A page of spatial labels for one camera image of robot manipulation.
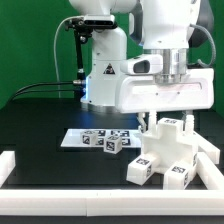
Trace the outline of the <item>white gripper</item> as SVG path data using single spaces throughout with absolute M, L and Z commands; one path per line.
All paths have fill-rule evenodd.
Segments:
M 121 113 L 139 113 L 138 129 L 144 133 L 147 131 L 144 112 L 210 108 L 214 103 L 213 79 L 211 68 L 189 69 L 175 84 L 157 84 L 152 75 L 124 75 L 116 87 L 115 107 Z

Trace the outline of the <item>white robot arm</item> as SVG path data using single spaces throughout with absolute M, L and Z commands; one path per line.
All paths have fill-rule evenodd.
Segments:
M 213 105 L 212 64 L 188 62 L 191 47 L 213 40 L 209 0 L 69 2 L 81 40 L 93 39 L 83 108 L 142 115 Z

